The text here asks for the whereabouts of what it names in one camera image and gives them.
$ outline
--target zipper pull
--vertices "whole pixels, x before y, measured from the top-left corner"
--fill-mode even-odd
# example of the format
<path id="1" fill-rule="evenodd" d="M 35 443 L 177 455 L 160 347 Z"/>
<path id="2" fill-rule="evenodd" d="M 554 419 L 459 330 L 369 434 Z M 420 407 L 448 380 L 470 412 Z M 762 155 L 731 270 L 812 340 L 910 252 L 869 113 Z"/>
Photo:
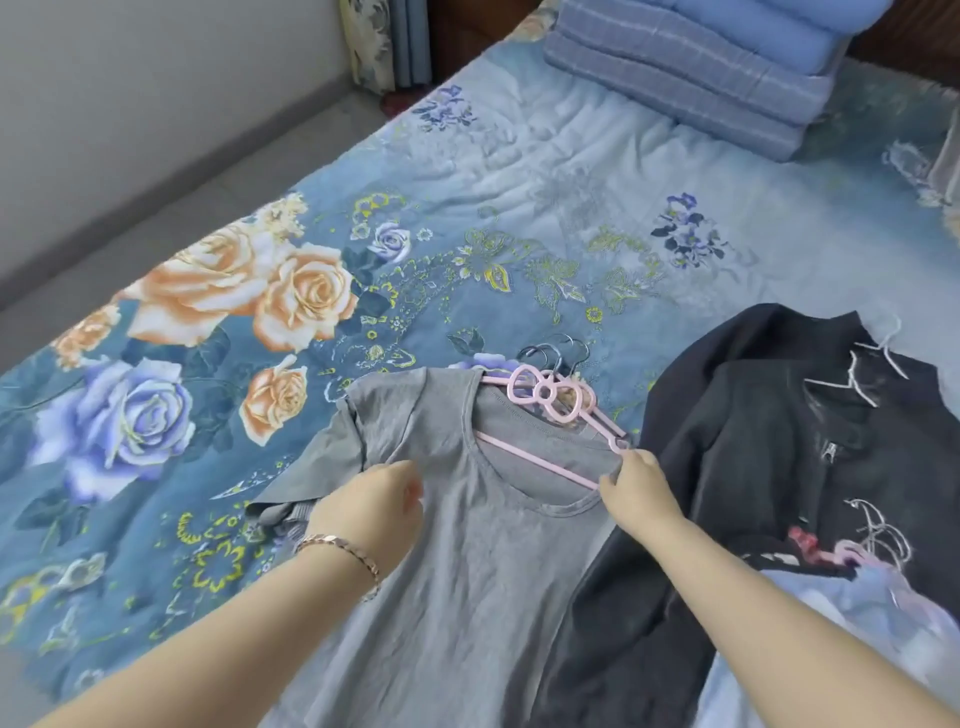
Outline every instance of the zipper pull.
<path id="1" fill-rule="evenodd" d="M 837 456 L 836 443 L 827 441 L 827 443 L 824 445 L 823 450 L 821 450 L 820 452 L 820 459 L 823 460 L 824 462 L 828 462 L 832 464 L 833 458 L 835 458 L 836 456 Z"/>

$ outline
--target bracelet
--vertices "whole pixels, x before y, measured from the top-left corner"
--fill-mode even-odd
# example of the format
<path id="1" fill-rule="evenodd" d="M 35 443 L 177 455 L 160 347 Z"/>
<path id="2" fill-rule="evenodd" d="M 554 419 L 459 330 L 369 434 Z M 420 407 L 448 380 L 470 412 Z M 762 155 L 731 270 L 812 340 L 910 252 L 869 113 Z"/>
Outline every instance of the bracelet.
<path id="1" fill-rule="evenodd" d="M 315 536 L 307 536 L 305 539 L 300 541 L 300 543 L 297 544 L 297 547 L 294 549 L 294 556 L 300 553 L 300 550 L 305 546 L 312 546 L 314 544 L 330 544 L 331 546 L 341 548 L 367 568 L 367 571 L 370 572 L 370 576 L 373 577 L 373 590 L 363 597 L 364 601 L 370 601 L 380 593 L 380 568 L 376 565 L 374 560 L 362 550 L 354 546 L 347 539 L 342 539 L 339 536 L 330 536 L 327 534 L 318 533 Z"/>

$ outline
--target jacket zipper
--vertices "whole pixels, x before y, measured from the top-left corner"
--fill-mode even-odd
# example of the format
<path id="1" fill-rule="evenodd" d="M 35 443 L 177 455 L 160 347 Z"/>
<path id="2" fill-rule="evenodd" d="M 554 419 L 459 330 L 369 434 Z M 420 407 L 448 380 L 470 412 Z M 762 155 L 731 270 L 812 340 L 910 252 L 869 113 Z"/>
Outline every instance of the jacket zipper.
<path id="1" fill-rule="evenodd" d="M 824 467 L 817 473 L 816 487 L 807 493 L 804 499 L 804 508 L 800 513 L 800 521 L 804 524 L 806 530 L 816 534 L 817 521 L 820 514 L 820 501 L 827 488 L 827 478 L 829 477 L 830 466 L 836 459 L 839 447 L 836 443 L 827 440 L 824 446 L 820 448 L 820 462 Z"/>

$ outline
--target floral bedsheet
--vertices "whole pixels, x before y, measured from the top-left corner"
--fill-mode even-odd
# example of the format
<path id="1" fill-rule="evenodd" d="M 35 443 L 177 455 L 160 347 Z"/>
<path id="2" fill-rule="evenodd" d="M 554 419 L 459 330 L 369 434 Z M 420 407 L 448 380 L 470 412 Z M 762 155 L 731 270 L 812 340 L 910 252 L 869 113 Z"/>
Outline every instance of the floral bedsheet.
<path id="1" fill-rule="evenodd" d="M 779 301 L 900 320 L 951 400 L 960 211 L 902 162 L 950 93 L 851 63 L 780 165 L 548 67 L 553 14 L 0 378 L 0 644 L 56 699 L 270 568 L 243 508 L 365 373 L 568 334 L 637 429 L 677 353 Z"/>

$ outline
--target blue folded blanket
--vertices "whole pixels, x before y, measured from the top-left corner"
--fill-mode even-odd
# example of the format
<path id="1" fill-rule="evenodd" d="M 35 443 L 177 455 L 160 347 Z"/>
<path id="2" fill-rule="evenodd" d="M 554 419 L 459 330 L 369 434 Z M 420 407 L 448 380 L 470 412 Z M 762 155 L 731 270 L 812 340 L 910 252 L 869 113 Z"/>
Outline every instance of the blue folded blanket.
<path id="1" fill-rule="evenodd" d="M 636 0 L 565 0 L 557 29 L 595 51 L 654 65 L 792 124 L 809 124 L 824 110 L 842 59 L 835 54 L 828 75 L 804 76 Z"/>
<path id="2" fill-rule="evenodd" d="M 845 36 L 862 33 L 890 10 L 893 0 L 766 0 L 796 17 Z"/>
<path id="3" fill-rule="evenodd" d="M 804 141 L 803 127 L 746 109 L 652 65 L 587 48 L 559 30 L 546 37 L 543 56 L 558 68 L 776 161 L 790 159 Z"/>
<path id="4" fill-rule="evenodd" d="M 844 41 L 840 34 L 771 7 L 762 0 L 647 2 L 677 11 L 748 51 L 807 75 L 823 71 L 836 55 L 837 46 Z"/>

